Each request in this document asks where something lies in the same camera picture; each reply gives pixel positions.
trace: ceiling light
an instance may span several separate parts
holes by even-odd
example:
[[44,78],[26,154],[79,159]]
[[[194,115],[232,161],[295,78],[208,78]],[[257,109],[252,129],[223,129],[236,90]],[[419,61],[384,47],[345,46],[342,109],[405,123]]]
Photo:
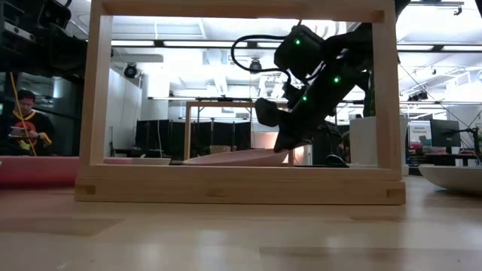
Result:
[[[165,41],[165,47],[231,47],[232,41]],[[236,47],[248,47],[247,42],[240,42]]]
[[279,42],[258,42],[259,48],[277,48],[279,45]]
[[153,41],[112,41],[112,46],[154,46]]
[[164,100],[164,101],[195,101],[194,97],[148,97],[149,99]]
[[482,46],[444,46],[442,50],[459,50],[459,51],[482,51]]
[[397,45],[397,50],[431,50],[432,45]]

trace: monitor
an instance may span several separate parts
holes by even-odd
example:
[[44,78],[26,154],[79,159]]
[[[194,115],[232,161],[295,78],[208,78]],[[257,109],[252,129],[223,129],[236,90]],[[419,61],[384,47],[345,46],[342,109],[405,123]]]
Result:
[[459,131],[459,122],[456,120],[430,120],[433,147],[462,147]]

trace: wooden table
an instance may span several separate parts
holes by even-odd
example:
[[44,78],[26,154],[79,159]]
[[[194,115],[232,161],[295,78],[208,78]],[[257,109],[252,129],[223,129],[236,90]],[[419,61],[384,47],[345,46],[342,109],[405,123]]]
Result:
[[482,201],[406,178],[405,206],[75,202],[0,190],[8,271],[474,271]]

